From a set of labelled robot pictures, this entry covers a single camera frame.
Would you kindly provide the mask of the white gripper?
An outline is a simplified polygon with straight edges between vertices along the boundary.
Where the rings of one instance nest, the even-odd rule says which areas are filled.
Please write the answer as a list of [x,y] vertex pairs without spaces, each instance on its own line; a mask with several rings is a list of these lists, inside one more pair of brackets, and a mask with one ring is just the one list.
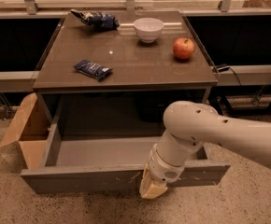
[[143,199],[155,199],[163,195],[168,187],[166,183],[178,180],[185,169],[186,151],[182,147],[169,148],[161,156],[158,145],[154,144],[148,157],[148,165],[145,165],[139,193]]

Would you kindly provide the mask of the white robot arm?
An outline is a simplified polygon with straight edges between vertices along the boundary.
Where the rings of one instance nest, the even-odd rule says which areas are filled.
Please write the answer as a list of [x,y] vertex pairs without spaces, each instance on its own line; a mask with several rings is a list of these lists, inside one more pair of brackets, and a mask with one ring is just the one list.
[[170,104],[163,115],[164,133],[150,150],[139,193],[155,199],[185,170],[204,143],[221,145],[271,169],[271,123],[228,118],[211,106],[189,101]]

